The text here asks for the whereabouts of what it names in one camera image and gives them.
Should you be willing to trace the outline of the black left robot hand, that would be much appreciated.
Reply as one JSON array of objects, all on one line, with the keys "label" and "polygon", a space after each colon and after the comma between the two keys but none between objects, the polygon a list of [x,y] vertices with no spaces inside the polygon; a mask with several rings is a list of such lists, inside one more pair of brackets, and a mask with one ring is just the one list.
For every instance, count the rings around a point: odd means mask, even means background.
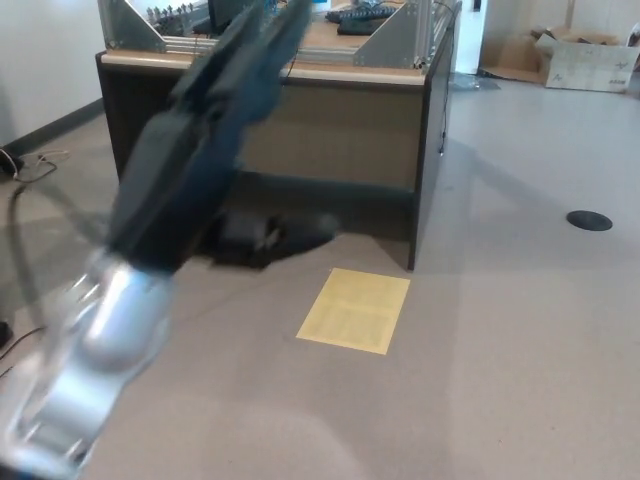
[{"label": "black left robot hand", "polygon": [[280,74],[310,21],[307,1],[264,23],[260,6],[242,13],[171,91],[144,126],[112,209],[105,246],[141,269],[177,272],[195,256],[263,269],[332,241],[329,215],[262,216],[227,210],[249,127],[266,120]]}]

